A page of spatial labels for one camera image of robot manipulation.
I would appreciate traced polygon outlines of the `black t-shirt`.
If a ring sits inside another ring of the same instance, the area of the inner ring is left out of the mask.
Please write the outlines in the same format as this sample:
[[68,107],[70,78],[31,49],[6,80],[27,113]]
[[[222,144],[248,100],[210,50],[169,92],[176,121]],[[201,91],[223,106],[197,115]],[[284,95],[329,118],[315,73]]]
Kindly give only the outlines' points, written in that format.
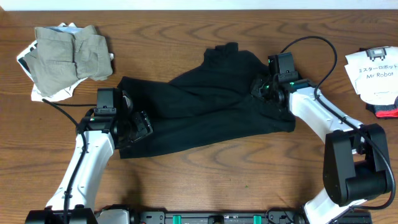
[[295,118],[252,96],[258,75],[269,76],[253,53],[230,42],[206,49],[203,63],[165,83],[123,77],[135,108],[145,111],[152,134],[120,148],[123,159],[161,156],[258,134],[292,132]]

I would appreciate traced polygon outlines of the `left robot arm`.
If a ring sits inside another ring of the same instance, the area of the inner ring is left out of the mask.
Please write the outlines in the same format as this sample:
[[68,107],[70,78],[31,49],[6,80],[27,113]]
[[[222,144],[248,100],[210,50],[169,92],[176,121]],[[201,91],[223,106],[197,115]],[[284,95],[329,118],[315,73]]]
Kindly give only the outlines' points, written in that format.
[[95,212],[95,200],[109,159],[122,149],[152,134],[145,111],[134,109],[129,94],[100,88],[96,107],[76,126],[76,144],[66,173],[42,210],[31,210],[26,223],[140,223],[140,215],[127,205],[111,205]]

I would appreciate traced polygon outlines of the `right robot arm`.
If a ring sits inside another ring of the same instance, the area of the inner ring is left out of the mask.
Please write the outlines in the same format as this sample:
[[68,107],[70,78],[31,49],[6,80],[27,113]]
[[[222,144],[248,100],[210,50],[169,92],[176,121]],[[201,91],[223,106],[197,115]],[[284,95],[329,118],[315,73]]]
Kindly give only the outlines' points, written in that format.
[[367,216],[354,216],[354,210],[383,210],[391,205],[396,181],[380,125],[365,125],[344,114],[318,85],[296,72],[259,75],[251,84],[251,94],[303,120],[325,146],[324,188],[302,211],[281,211],[287,223],[362,223]]

